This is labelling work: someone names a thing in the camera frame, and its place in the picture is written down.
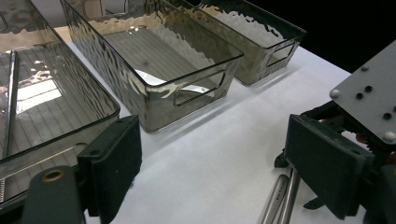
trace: white table surface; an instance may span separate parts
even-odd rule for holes
[[[227,95],[211,105],[156,133],[141,129],[141,171],[112,223],[261,223],[277,177],[290,173],[274,167],[285,145],[289,115],[330,101],[330,90],[348,75],[299,47],[273,78],[250,87],[234,79]],[[121,117],[130,114],[121,108]],[[362,223],[362,207],[346,220],[325,206],[304,209],[315,197],[302,180],[290,223]],[[86,218],[100,223],[87,213]]]

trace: clear plastic bin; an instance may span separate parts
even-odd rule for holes
[[[148,133],[225,96],[243,57],[166,1],[99,17],[95,1],[61,2],[73,43]]]
[[[287,66],[306,31],[244,0],[169,0],[201,25],[240,48],[235,77],[250,86]]]
[[[77,154],[120,106],[30,1],[0,1],[0,211]]]

